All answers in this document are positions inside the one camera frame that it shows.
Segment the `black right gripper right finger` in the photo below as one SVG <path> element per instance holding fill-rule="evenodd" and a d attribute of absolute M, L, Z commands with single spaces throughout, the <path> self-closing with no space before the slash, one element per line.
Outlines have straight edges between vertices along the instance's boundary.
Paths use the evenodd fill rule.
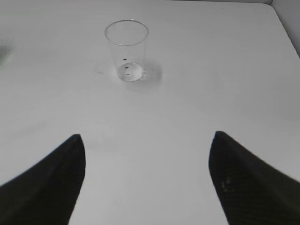
<path fill-rule="evenodd" d="M 300 183 L 217 131 L 209 172 L 230 225 L 298 225 Z"/>

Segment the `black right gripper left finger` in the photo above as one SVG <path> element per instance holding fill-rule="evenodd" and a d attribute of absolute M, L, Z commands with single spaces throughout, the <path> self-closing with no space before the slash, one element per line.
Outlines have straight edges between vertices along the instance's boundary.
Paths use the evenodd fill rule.
<path fill-rule="evenodd" d="M 86 171 L 79 134 L 0 187 L 2 225 L 67 225 Z"/>

